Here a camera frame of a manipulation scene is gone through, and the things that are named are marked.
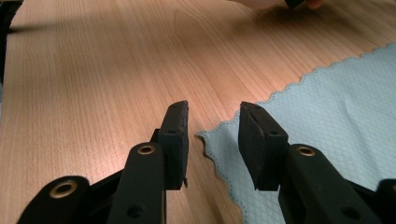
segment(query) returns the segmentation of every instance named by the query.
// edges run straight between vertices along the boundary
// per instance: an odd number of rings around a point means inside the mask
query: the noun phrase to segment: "fabric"
[[[396,43],[317,68],[299,83],[258,102],[289,134],[290,144],[321,150],[348,180],[375,190],[396,178]],[[205,152],[228,183],[245,223],[284,223],[277,192],[256,191],[238,150],[239,112],[199,132]]]

